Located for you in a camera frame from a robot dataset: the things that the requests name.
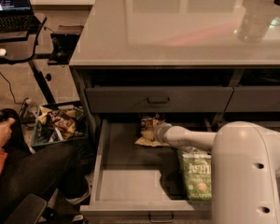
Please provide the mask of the person's hand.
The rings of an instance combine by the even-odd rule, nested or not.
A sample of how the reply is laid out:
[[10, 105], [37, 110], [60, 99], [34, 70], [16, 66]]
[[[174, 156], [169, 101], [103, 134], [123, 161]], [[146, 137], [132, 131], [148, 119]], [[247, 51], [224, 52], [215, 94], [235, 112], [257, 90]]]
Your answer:
[[0, 123], [0, 148], [2, 148], [10, 139], [12, 135], [11, 126], [14, 122], [15, 120], [13, 118], [9, 118]]

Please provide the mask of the black device on desk arm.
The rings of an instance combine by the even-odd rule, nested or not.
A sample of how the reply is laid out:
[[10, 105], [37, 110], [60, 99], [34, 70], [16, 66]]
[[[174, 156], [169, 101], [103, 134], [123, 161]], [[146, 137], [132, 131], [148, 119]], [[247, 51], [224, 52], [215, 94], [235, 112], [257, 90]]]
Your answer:
[[53, 50], [49, 56], [49, 65], [69, 64], [83, 28], [83, 25], [60, 25], [50, 34]]

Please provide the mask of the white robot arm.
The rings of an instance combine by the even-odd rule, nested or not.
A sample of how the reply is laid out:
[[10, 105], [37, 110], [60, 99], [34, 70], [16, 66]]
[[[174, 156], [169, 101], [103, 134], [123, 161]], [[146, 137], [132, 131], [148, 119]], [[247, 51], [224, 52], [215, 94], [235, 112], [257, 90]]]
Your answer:
[[280, 224], [280, 132], [244, 121], [215, 133], [163, 123], [154, 137], [177, 149], [211, 154], [214, 224]]

